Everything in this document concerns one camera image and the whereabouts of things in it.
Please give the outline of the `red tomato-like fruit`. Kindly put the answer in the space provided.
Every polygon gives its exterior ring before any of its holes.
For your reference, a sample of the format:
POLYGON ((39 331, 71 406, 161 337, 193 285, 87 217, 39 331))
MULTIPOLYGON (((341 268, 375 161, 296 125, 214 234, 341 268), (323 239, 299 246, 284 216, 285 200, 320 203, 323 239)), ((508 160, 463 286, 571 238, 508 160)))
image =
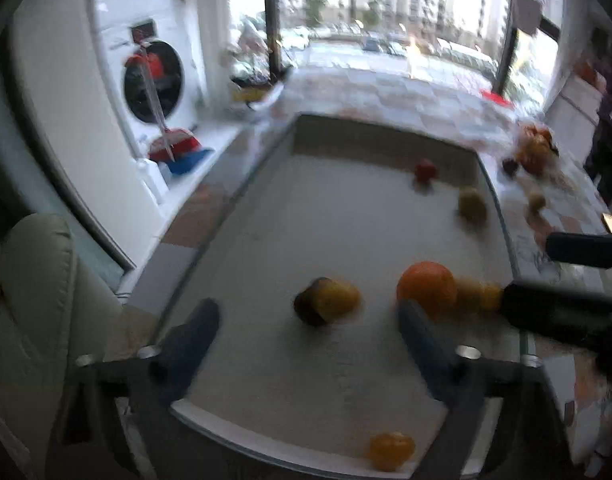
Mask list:
POLYGON ((437 176, 438 168, 430 159, 421 159, 414 167, 414 179, 420 185, 428 185, 437 176))

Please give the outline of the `green-yellow round fruit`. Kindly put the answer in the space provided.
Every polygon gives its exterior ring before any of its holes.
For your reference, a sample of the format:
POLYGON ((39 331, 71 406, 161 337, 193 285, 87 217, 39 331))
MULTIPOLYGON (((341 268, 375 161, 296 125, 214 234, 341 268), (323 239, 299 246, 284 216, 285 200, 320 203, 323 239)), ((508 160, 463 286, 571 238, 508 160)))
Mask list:
POLYGON ((458 197, 458 212, 468 222, 484 222, 487 219, 487 206, 484 197, 476 188, 462 188, 458 197))

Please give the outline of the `small green fruit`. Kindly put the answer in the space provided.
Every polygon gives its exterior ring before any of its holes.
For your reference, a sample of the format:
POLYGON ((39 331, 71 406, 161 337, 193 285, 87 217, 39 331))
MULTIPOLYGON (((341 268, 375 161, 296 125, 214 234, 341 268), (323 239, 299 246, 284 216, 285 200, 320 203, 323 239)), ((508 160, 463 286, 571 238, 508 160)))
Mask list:
POLYGON ((539 192, 534 191, 530 192, 528 195, 528 211, 530 214, 535 216, 536 214, 540 214, 541 210, 546 206, 546 198, 545 196, 539 192))

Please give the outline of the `yellow banana-like fruit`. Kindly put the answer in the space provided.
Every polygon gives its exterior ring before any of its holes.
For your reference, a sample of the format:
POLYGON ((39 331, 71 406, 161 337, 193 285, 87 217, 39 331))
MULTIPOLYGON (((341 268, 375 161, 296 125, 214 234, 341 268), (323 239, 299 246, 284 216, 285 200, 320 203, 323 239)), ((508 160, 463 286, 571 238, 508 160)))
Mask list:
POLYGON ((315 300, 317 310, 328 323, 353 314, 361 304, 362 296, 355 286, 334 280, 323 285, 315 300))

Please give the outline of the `clear glass fruit bowl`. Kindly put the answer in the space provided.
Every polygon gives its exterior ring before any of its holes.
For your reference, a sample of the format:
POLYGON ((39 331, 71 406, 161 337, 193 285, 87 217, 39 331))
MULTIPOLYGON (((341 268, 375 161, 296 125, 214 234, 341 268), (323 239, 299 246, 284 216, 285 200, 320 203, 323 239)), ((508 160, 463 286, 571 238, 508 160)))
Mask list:
POLYGON ((514 159, 528 174, 541 177, 560 155, 550 128, 535 122, 518 125, 514 159))

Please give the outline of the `small yellow-orange fruit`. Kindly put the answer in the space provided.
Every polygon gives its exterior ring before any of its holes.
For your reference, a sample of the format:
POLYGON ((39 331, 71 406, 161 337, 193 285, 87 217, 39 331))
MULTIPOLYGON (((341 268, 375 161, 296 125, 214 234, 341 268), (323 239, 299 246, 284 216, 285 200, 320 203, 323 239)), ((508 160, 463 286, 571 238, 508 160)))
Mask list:
POLYGON ((378 434, 371 437, 368 459, 375 469, 393 472, 412 457, 416 447, 414 440, 401 432, 378 434))

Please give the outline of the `person in dark clothes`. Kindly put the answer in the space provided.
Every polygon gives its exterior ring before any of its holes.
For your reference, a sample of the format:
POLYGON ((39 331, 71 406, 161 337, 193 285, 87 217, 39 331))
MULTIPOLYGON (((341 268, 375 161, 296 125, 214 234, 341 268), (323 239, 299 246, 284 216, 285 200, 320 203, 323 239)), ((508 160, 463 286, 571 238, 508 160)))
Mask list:
POLYGON ((598 180, 598 194, 609 206, 612 203, 612 44, 604 66, 605 92, 598 108, 598 125, 583 169, 592 181, 598 180))

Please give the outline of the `smartphone in orange case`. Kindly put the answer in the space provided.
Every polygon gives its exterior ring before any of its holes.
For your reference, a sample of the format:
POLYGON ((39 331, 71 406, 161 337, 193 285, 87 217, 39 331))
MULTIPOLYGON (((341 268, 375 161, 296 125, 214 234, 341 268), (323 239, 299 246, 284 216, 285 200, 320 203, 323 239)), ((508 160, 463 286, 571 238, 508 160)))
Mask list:
POLYGON ((606 231, 609 232, 609 234, 612 234, 612 214, 603 212, 601 215, 601 220, 606 231))

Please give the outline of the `large orange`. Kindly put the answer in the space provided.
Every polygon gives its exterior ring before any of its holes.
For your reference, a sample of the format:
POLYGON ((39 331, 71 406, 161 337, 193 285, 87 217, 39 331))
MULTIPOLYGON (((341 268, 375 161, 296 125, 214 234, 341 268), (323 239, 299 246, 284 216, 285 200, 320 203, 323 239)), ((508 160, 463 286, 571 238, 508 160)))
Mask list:
POLYGON ((396 297, 398 301, 414 301, 430 318, 439 318, 449 314, 457 304, 457 281, 442 264, 420 261, 400 276, 396 297))

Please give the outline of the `red flat dish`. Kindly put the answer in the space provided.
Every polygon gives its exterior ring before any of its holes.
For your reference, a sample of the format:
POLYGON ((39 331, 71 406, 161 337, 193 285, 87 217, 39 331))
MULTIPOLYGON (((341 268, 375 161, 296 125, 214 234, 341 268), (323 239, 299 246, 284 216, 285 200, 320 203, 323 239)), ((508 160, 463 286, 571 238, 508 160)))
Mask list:
POLYGON ((499 94, 496 94, 493 91, 481 90, 480 95, 489 102, 508 108, 509 110, 514 107, 512 102, 507 101, 507 99, 504 99, 503 96, 499 96, 499 94))

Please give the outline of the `small orange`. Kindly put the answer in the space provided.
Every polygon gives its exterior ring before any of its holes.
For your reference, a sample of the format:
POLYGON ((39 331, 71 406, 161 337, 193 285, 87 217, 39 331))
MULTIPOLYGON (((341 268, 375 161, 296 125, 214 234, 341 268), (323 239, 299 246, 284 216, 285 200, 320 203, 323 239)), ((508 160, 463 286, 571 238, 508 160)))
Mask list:
POLYGON ((457 305, 467 311, 492 312, 499 307, 503 287, 471 278, 457 279, 457 305))

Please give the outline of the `grey shallow tray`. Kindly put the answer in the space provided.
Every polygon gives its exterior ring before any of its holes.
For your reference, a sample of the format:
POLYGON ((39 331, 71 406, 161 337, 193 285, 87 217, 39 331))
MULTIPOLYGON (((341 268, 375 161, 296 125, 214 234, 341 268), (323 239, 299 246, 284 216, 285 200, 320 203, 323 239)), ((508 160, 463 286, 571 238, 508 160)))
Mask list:
POLYGON ((299 116, 165 314, 174 328, 206 298, 221 314, 172 414, 284 472, 375 479, 368 449, 379 434, 424 453, 447 410, 399 334, 396 288, 425 261, 458 284, 512 281, 480 156, 410 130, 299 116))

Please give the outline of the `dark purple plum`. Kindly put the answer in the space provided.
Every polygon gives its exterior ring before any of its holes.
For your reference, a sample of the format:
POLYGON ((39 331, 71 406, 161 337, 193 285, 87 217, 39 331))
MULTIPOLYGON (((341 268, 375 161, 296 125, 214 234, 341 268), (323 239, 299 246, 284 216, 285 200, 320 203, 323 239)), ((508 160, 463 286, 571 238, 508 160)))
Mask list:
POLYGON ((297 294, 293 300, 293 310, 297 318, 306 326, 314 330, 327 326, 327 321, 317 310, 315 300, 317 299, 317 292, 319 292, 323 285, 327 284, 329 281, 330 279, 325 276, 316 278, 304 290, 297 294))

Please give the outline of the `dark plum on table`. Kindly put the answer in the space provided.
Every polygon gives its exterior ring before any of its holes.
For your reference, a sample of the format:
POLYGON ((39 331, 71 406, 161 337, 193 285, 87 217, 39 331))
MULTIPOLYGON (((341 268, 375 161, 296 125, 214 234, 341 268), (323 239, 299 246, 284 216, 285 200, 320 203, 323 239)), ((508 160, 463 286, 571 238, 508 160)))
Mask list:
POLYGON ((504 174, 509 178, 513 178, 518 170, 519 163, 515 158, 504 158, 501 162, 501 167, 504 174))

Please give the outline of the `lower washing machine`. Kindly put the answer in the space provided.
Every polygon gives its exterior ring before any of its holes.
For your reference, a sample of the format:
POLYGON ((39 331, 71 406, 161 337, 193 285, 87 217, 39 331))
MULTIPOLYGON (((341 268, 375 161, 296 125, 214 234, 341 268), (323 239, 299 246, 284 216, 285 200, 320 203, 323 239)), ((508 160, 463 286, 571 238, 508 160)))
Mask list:
POLYGON ((148 156, 149 145, 161 135, 144 66, 167 127, 192 132, 199 127, 199 76, 179 10, 120 13, 100 3, 94 8, 94 31, 108 93, 132 155, 148 156))

